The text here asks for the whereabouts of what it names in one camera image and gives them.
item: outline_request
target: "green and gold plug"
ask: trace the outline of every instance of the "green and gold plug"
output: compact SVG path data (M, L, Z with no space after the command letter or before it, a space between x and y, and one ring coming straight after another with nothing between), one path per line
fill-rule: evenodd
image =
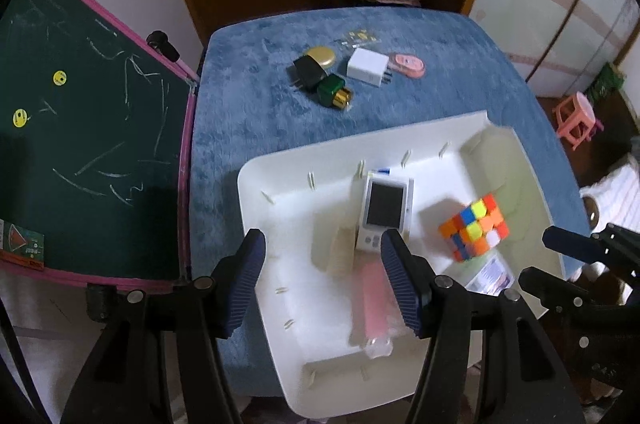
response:
M351 102L353 92L345 88L346 82L340 76L329 74L318 84L318 99L323 106L335 106L344 110Z

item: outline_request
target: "colorful puzzle cube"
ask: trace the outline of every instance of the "colorful puzzle cube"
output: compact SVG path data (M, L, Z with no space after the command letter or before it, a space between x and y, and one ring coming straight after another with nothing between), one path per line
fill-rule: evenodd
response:
M507 223L492 194L467 206L442 224L438 231L456 261L482 256L509 235Z

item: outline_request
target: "white electronic device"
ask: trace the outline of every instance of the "white electronic device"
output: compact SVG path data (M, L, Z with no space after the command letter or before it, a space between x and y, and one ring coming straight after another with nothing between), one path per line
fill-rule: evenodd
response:
M380 86L388 63L389 56L357 48L347 63L347 77Z
M380 238L387 229L409 234L414 203L414 180L369 173L362 199L356 249L380 252Z

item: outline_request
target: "yellow magnet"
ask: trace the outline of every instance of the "yellow magnet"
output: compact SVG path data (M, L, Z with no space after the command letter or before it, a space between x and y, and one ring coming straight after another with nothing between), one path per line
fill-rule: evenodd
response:
M15 111L14 126L16 128L22 128L25 124L27 124L28 120L29 118L27 117L27 112L25 112L23 109L18 108L18 110Z
M62 70L58 70L53 74L53 82L56 86L62 86L66 83L66 74Z
M307 56L311 56L322 68L329 68L335 62L335 52L329 47L312 47L306 51Z

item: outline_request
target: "green chalkboard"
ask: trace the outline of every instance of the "green chalkboard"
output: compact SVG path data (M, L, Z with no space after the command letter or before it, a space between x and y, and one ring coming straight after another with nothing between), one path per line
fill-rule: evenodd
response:
M0 218L44 234L47 268L176 279L191 85L82 0L12 0L0 80Z

